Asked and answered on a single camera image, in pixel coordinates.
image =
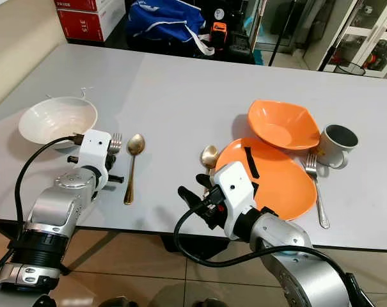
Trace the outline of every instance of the red box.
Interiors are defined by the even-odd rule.
[[[125,15],[124,0],[109,0],[97,12],[57,9],[65,37],[105,42]]]
[[[96,12],[100,10],[108,0],[54,0],[54,2],[57,8]]]

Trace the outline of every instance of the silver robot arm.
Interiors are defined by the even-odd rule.
[[[203,176],[196,177],[199,183],[209,188],[209,193],[203,200],[185,187],[179,187],[178,190],[179,195],[191,208],[190,213],[187,212],[175,228],[175,244],[185,256],[211,267],[232,264],[227,264],[229,261],[215,263],[198,259],[180,245],[178,241],[180,226],[192,212],[195,212],[211,229],[220,226],[230,239],[240,238],[248,242],[253,252],[284,247],[282,252],[269,253],[260,258],[280,282],[289,306],[373,306],[351,273],[346,274],[349,274],[348,278],[341,277],[328,261],[311,254],[311,250],[314,251],[311,240],[300,226],[281,220],[268,208],[261,211],[257,209],[253,199],[252,183],[241,162],[233,162],[221,168],[210,180],[208,179],[207,184]],[[300,248],[299,251],[291,251],[289,246]]]
[[[0,270],[0,307],[55,306],[47,294],[58,284],[60,264],[81,212],[108,181],[123,182],[123,177],[108,175],[119,148],[107,132],[85,133],[79,156],[68,157],[75,168],[41,193],[20,239],[9,244],[14,252]]]

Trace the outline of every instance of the gray mug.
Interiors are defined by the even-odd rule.
[[[353,131],[341,125],[328,125],[320,135],[317,160],[331,168],[344,168],[348,164],[348,153],[357,145],[358,138]]]

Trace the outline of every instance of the orange bowl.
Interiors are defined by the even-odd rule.
[[[274,100],[256,100],[248,113],[251,129],[264,141],[278,147],[302,150],[315,147],[320,132],[305,107]]]

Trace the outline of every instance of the spoon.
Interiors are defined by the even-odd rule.
[[[206,175],[210,174],[210,170],[216,167],[217,159],[219,158],[219,152],[213,145],[206,146],[200,154],[200,162],[206,168]]]
[[[134,166],[135,157],[145,149],[145,140],[141,134],[135,134],[127,143],[128,152],[132,155],[132,166],[130,167],[129,181],[123,203],[130,205],[134,201]]]

